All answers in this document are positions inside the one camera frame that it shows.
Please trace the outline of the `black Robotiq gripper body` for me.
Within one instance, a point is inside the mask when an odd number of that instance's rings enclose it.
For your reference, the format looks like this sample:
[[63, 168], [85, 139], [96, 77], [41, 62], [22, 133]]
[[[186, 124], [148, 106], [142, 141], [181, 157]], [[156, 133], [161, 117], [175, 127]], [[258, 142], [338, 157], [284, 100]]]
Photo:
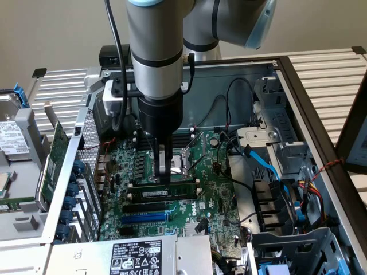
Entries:
[[171, 143], [173, 132], [183, 120], [183, 94], [175, 93], [161, 100], [140, 97], [138, 107], [143, 130], [159, 144]]

